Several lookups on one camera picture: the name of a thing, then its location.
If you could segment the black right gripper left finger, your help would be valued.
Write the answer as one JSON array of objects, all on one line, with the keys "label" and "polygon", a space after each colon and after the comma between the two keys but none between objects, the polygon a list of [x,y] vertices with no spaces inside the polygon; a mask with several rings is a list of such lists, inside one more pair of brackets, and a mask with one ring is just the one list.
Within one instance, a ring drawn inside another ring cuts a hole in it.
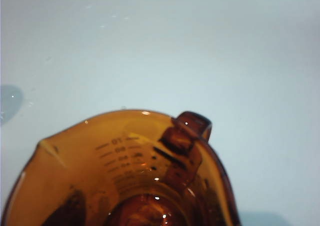
[{"label": "black right gripper left finger", "polygon": [[85,225],[86,215],[85,194],[71,185],[63,203],[46,218],[42,225]]}]

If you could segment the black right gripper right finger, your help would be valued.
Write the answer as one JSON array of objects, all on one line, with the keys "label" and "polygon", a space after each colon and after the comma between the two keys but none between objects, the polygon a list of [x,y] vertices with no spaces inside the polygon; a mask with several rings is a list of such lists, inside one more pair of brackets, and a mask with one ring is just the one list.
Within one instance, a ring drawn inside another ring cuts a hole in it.
[{"label": "black right gripper right finger", "polygon": [[207,178],[202,181],[200,202],[204,225],[225,225],[225,219],[219,204],[217,193]]}]

